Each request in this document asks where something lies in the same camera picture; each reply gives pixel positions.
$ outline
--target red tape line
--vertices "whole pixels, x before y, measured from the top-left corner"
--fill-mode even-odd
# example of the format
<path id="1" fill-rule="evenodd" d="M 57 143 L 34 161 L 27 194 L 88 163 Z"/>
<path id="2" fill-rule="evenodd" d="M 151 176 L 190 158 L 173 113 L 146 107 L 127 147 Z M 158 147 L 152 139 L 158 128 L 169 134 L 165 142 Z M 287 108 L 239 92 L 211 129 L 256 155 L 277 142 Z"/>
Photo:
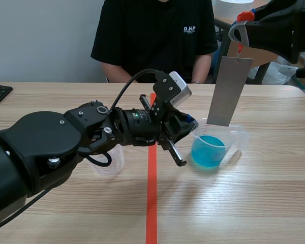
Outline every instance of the red tape line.
<path id="1" fill-rule="evenodd" d="M 156 94 L 150 94 L 153 105 Z M 146 244 L 157 244 L 157 144 L 148 149 Z"/>

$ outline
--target person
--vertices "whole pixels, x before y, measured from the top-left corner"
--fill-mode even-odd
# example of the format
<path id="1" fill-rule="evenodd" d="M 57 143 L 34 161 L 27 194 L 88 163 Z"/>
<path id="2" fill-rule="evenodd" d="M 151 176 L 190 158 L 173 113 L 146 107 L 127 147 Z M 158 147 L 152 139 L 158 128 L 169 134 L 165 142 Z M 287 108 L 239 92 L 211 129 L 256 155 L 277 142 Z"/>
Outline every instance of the person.
<path id="1" fill-rule="evenodd" d="M 91 57 L 110 82 L 151 68 L 204 83 L 218 48 L 213 17 L 211 0 L 105 0 Z"/>

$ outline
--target metal plate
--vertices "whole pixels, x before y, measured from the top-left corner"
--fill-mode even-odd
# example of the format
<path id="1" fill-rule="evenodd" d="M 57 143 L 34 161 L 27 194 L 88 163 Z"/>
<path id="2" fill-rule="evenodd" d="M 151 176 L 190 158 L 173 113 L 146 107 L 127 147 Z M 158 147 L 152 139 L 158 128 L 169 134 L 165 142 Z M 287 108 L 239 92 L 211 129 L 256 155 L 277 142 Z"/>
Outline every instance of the metal plate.
<path id="1" fill-rule="evenodd" d="M 207 124 L 229 126 L 253 59 L 222 57 Z"/>

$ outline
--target white plastic bag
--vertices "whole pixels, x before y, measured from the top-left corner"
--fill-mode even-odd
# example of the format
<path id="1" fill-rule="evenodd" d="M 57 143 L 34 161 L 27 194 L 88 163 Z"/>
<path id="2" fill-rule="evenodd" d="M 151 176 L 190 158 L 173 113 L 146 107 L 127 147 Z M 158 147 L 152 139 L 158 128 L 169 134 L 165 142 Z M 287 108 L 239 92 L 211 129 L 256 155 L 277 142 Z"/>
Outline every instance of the white plastic bag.
<path id="1" fill-rule="evenodd" d="M 263 85 L 283 85 L 296 73 L 297 67 L 271 62 L 262 81 Z M 249 77 L 254 79 L 259 67 L 250 70 Z"/>

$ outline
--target plastic measuring cup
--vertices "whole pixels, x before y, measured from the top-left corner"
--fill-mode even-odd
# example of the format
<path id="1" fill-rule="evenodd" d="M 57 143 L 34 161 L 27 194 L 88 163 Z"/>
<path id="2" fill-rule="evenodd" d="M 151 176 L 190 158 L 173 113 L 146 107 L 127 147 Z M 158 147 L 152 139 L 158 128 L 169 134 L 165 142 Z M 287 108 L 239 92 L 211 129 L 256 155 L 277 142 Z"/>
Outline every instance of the plastic measuring cup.
<path id="1" fill-rule="evenodd" d="M 95 165 L 91 162 L 88 162 L 91 168 L 99 173 L 100 175 L 115 175 L 119 173 L 119 171 L 123 168 L 124 165 L 124 153 L 123 153 L 123 147 L 120 145 L 116 145 L 115 148 L 113 148 L 111 151 L 108 151 L 108 154 L 110 154 L 112 158 L 111 165 L 108 167 L 100 167 L 98 165 Z M 91 158 L 102 162 L 107 163 L 107 158 L 104 155 L 95 155 L 91 156 Z"/>
<path id="2" fill-rule="evenodd" d="M 240 125 L 208 125 L 206 118 L 199 121 L 199 127 L 191 134 L 195 137 L 192 157 L 204 167 L 218 166 L 235 142 L 238 142 L 238 150 L 243 151 L 250 138 Z"/>

